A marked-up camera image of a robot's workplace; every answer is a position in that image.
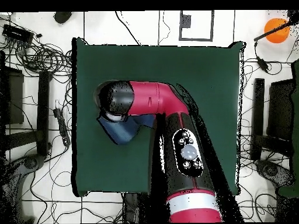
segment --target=electronic device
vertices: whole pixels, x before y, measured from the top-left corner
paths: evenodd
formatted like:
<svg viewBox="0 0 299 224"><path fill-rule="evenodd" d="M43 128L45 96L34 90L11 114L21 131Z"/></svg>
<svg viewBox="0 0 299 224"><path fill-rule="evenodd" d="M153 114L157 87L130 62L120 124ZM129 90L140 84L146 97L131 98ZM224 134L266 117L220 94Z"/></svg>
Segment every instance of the electronic device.
<svg viewBox="0 0 299 224"><path fill-rule="evenodd" d="M70 141L69 136L68 136L68 129L67 129L67 126L65 124L63 114L62 114L62 112L59 108L55 108L53 110L53 113L54 113L55 118L57 118L57 120L58 120L59 132L60 132L60 135L62 137L63 145L65 147L69 147L70 144L71 144L71 141Z"/></svg>
<svg viewBox="0 0 299 224"><path fill-rule="evenodd" d="M34 34L25 29L13 27L8 24L4 24L2 35L5 36L7 41L18 41L20 45L31 45Z"/></svg>

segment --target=black chair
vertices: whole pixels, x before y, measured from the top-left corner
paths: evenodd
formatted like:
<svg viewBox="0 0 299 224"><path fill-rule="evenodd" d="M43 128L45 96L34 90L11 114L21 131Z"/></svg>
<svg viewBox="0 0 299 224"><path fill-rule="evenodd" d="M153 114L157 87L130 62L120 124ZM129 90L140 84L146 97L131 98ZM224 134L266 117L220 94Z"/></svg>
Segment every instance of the black chair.
<svg viewBox="0 0 299 224"><path fill-rule="evenodd" d="M296 179L294 175L299 169L299 164L292 162L294 154L298 155L299 153L299 147L294 145L294 141L297 142L297 139L293 135L294 125L299 124L294 122L294 113L299 112L299 96L298 93L295 93L295 89L299 85L298 77L296 77L298 70L299 60L292 63L293 79L271 84L266 135L263 135L265 80L256 78L253 85L250 159L255 161L259 175L271 181L276 189L276 221L278 222L296 221L299 218L299 188L294 183ZM280 153L289 158L290 169L285 169L268 160L261 160L262 149ZM291 188L292 195L281 195L279 190L282 187Z"/></svg>

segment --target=wire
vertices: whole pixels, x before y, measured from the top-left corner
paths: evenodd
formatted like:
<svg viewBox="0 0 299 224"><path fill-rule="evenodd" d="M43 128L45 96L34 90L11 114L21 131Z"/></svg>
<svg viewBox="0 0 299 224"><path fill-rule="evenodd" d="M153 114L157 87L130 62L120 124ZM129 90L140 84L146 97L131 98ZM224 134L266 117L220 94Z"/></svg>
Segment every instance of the wire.
<svg viewBox="0 0 299 224"><path fill-rule="evenodd" d="M162 40L166 40L169 36L169 34L171 33L171 29L170 27L164 22L164 14L165 14L165 10L163 10L163 17L162 17L162 21L163 23L166 25L166 27L168 27L168 34L167 34L167 37L163 38Z"/></svg>
<svg viewBox="0 0 299 224"><path fill-rule="evenodd" d="M292 50L291 50L291 52L290 52L290 55L288 55L288 57L287 57L287 61L288 61L288 59L290 58L290 56L291 56L291 54L292 54L292 52L293 52L293 50L294 50L294 48L295 48L295 45L296 45L296 43L297 43L297 45L298 45L298 38L299 38L299 35L297 36L297 38L295 39L295 42L294 42L294 45L293 45L293 47L292 47Z"/></svg>
<svg viewBox="0 0 299 224"><path fill-rule="evenodd" d="M126 24L124 24L124 22L119 18L119 15L117 14L117 11L115 11L115 15L116 15L116 17L118 18L118 20L126 27L126 29L128 30L128 32L130 33L130 35L132 36L132 38L135 40L135 42L139 45L139 46L141 46L141 44L135 39L135 37L132 35L132 33L131 33L131 31L130 31L130 29L127 27L127 25Z"/></svg>

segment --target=black rectangle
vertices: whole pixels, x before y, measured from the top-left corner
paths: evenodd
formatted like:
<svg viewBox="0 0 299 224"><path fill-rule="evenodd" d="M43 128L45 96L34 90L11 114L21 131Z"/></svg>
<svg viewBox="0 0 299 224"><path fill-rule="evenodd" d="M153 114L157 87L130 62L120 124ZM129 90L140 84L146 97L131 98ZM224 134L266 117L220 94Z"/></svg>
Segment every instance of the black rectangle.
<svg viewBox="0 0 299 224"><path fill-rule="evenodd" d="M264 118L264 93L265 79L256 78L253 84L253 102L252 102L252 118L251 118L251 147L250 159L259 160L262 148L255 144L256 136L263 135L263 118Z"/></svg>
<svg viewBox="0 0 299 224"><path fill-rule="evenodd" d="M13 104L9 108L9 119L6 124L22 124L23 115L23 83L24 75L21 70L5 67L9 83L10 100Z"/></svg>
<svg viewBox="0 0 299 224"><path fill-rule="evenodd" d="M49 71L39 73L39 99L37 106L37 130L43 133L43 139L37 141L37 153L47 156L48 153L48 123L49 123L49 90L52 80Z"/></svg>
<svg viewBox="0 0 299 224"><path fill-rule="evenodd" d="M267 135L291 140L293 106L290 95L295 88L293 79L273 82L270 87Z"/></svg>

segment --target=button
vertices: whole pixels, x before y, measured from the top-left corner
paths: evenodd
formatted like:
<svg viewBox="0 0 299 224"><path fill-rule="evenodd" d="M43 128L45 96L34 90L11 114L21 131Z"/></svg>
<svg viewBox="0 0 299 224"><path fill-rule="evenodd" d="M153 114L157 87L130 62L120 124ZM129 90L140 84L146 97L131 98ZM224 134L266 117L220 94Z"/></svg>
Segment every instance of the button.
<svg viewBox="0 0 299 224"><path fill-rule="evenodd" d="M188 138L188 137L189 137L189 133L188 133L188 132L186 132L186 131L185 131L185 132L183 132L183 134L182 134L182 135L183 135L183 137L184 137L184 138Z"/></svg>
<svg viewBox="0 0 299 224"><path fill-rule="evenodd" d="M194 167L195 167L196 169L199 169L199 167L200 167L199 162L195 161L195 162L194 162Z"/></svg>
<svg viewBox="0 0 299 224"><path fill-rule="evenodd" d="M184 162L183 167L185 169L188 169L190 167L190 163L189 162Z"/></svg>
<svg viewBox="0 0 299 224"><path fill-rule="evenodd" d="M197 157L196 148L190 144L185 145L180 151L180 154L182 155L182 158L185 158L186 160L194 160Z"/></svg>

